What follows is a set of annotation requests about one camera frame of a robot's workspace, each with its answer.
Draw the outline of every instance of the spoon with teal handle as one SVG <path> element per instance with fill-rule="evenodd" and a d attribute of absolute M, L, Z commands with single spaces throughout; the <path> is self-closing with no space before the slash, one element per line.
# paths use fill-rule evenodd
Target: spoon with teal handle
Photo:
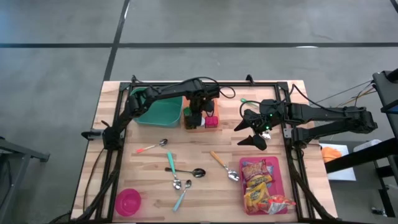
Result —
<path fill-rule="evenodd" d="M 180 190 L 181 189 L 181 180 L 177 179 L 177 175 L 175 174 L 174 161 L 173 161 L 172 153 L 171 152 L 167 152 L 167 157 L 169 158 L 170 167 L 172 168 L 172 171 L 173 171 L 173 176 L 174 176 L 173 187 L 176 190 Z"/>
<path fill-rule="evenodd" d="M 181 194 L 181 196 L 180 196 L 180 198 L 178 199 L 177 203 L 174 205 L 173 212 L 176 212 L 176 211 L 178 210 L 178 208 L 179 208 L 179 206 L 180 206 L 180 204 L 181 204 L 181 202 L 182 202 L 182 199 L 183 199 L 184 196 L 185 196 L 185 192 L 187 191 L 188 188 L 191 187 L 191 185 L 192 185 L 191 180 L 187 180 L 187 182 L 185 183 L 185 190 L 184 190 L 184 192 Z"/>
<path fill-rule="evenodd" d="M 242 103 L 245 103 L 245 102 L 247 102 L 247 99 L 241 98 L 241 102 L 242 102 Z M 248 102 L 247 104 L 253 105 L 253 106 L 255 106 L 255 107 L 259 107 L 258 105 L 254 104 L 254 103 L 251 103 L 251 102 Z"/>

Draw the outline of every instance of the orange handle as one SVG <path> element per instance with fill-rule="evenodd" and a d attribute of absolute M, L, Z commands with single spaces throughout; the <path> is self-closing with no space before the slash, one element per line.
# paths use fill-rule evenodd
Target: orange handle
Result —
<path fill-rule="evenodd" d="M 210 154 L 219 162 L 222 166 L 225 166 L 224 162 L 217 156 L 217 154 L 213 151 L 210 152 Z"/>
<path fill-rule="evenodd" d="M 147 149 L 152 149 L 153 147 L 156 147 L 156 146 L 157 146 L 157 145 L 153 145 L 153 146 L 148 146 L 148 147 L 146 147 L 146 148 L 137 149 L 137 153 L 144 152 L 145 150 L 147 150 Z"/>

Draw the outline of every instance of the pink container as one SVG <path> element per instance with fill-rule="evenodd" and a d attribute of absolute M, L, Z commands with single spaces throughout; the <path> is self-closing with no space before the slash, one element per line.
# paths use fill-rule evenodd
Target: pink container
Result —
<path fill-rule="evenodd" d="M 240 174 L 241 180 L 242 180 L 241 181 L 242 193 L 243 193 L 242 197 L 246 193 L 246 187 L 247 187 L 246 181 L 243 177 L 243 172 L 242 172 L 243 164 L 245 162 L 256 163 L 256 162 L 260 162 L 263 159 L 266 160 L 267 166 L 274 166 L 274 169 L 271 174 L 273 182 L 271 182 L 271 186 L 268 187 L 269 195 L 285 196 L 284 186 L 282 183 L 282 176 L 280 175 L 278 158 L 276 158 L 275 156 L 268 156 L 268 157 L 244 157 L 241 160 L 239 160 L 239 174 Z M 284 208 L 281 211 L 277 212 L 276 215 L 277 214 L 286 214 L 286 213 L 287 213 L 287 208 Z M 248 214 L 248 215 L 268 215 L 268 213 L 266 213 L 264 211 L 258 211 L 256 213 Z"/>
<path fill-rule="evenodd" d="M 124 189 L 116 197 L 115 209 L 119 215 L 129 217 L 135 214 L 141 205 L 141 196 L 134 189 Z"/>

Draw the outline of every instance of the chip bag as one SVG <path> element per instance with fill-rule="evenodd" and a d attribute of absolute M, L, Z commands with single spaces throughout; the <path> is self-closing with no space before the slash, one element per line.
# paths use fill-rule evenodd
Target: chip bag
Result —
<path fill-rule="evenodd" d="M 295 205 L 296 203 L 285 198 L 282 195 L 273 195 L 261 200 L 257 204 L 258 210 L 263 210 L 269 215 L 278 213 L 279 211 L 286 208 L 288 205 Z"/>
<path fill-rule="evenodd" d="M 255 187 L 263 182 L 269 183 L 272 181 L 272 176 L 268 172 L 265 159 L 246 165 L 242 168 L 242 172 L 248 187 Z"/>
<path fill-rule="evenodd" d="M 267 197 L 269 197 L 269 193 L 265 182 L 253 188 L 247 188 L 243 197 L 246 213 L 257 212 L 259 210 L 258 203 Z"/>

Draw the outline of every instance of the pink tray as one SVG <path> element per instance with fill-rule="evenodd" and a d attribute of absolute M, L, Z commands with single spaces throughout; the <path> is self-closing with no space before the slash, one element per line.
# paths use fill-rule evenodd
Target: pink tray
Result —
<path fill-rule="evenodd" d="M 269 195 L 283 195 L 285 196 L 284 192 L 284 186 L 282 183 L 282 176 L 280 175 L 280 169 L 279 169 L 279 162 L 278 158 L 275 156 L 267 156 L 267 157 L 244 157 L 241 160 L 239 160 L 239 173 L 241 176 L 241 183 L 242 183 L 242 197 L 246 193 L 246 181 L 243 178 L 243 163 L 244 162 L 250 162 L 250 163 L 256 163 L 260 162 L 261 160 L 265 159 L 267 162 L 267 166 L 274 166 L 274 169 L 272 171 L 272 179 L 273 182 L 271 186 L 268 188 Z M 286 214 L 287 213 L 287 208 L 284 208 L 283 210 L 277 212 L 276 214 Z M 268 213 L 264 211 L 258 211 L 253 214 L 248 214 L 248 215 L 268 215 Z"/>

